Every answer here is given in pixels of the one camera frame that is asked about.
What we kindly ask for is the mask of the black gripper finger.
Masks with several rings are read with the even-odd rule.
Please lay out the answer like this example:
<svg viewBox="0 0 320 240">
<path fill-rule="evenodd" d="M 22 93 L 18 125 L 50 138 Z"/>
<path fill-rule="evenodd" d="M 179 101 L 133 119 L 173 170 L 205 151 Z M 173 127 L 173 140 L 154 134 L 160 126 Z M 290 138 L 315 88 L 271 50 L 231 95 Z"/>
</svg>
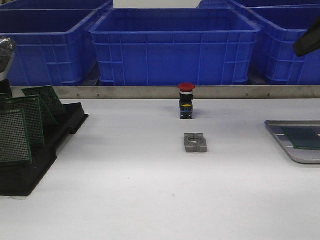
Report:
<svg viewBox="0 0 320 240">
<path fill-rule="evenodd" d="M 307 32 L 293 45 L 297 57 L 303 57 L 320 49 L 320 19 L 318 18 Z"/>
</svg>

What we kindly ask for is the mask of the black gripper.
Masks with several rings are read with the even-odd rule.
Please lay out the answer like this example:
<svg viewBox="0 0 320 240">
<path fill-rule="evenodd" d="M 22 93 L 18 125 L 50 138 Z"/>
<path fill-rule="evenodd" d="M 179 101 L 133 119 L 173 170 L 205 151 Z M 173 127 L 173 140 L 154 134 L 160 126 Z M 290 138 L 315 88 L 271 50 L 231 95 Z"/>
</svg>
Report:
<svg viewBox="0 0 320 240">
<path fill-rule="evenodd" d="M 3 81 L 6 79 L 14 58 L 15 50 L 17 43 L 9 37 L 1 36 L 0 37 L 0 80 Z"/>
</svg>

